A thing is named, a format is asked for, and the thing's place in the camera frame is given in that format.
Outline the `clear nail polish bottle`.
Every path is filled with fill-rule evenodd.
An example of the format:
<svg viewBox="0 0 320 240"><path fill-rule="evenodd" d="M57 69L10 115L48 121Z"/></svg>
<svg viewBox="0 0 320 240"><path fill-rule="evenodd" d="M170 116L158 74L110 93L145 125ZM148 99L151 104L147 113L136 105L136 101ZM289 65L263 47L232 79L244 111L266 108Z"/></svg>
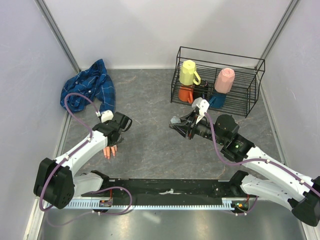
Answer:
<svg viewBox="0 0 320 240"><path fill-rule="evenodd" d="M181 119L177 116L173 116L170 120L171 124L180 124L181 123Z"/></svg>

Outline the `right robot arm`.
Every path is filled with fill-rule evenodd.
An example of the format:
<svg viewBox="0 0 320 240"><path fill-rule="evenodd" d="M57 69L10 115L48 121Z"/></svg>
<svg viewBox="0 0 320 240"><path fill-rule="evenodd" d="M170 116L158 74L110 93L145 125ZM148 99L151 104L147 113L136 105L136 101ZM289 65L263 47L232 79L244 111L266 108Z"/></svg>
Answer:
<svg viewBox="0 0 320 240"><path fill-rule="evenodd" d="M251 169L266 180L239 171L229 184L235 197L244 193L265 198L292 212L301 222L316 227L320 222L320 179L299 173L263 152L253 142L238 133L239 125L228 114L217 117L215 123L208 113L196 110L183 117L173 117L169 127L181 136L195 135L213 142L219 159L229 166Z"/></svg>

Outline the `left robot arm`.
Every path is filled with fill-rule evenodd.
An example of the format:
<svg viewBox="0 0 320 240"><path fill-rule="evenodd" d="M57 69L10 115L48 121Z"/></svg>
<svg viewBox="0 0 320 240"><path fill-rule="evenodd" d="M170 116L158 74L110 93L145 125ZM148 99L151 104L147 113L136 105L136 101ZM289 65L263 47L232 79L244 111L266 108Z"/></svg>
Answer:
<svg viewBox="0 0 320 240"><path fill-rule="evenodd" d="M97 170L81 176L76 174L96 153L117 145L131 125L132 119L120 112L104 112L100 122L76 146L55 159L45 158L40 162L33 193L58 209L83 194L94 192L99 197L106 196L110 185L105 174Z"/></svg>

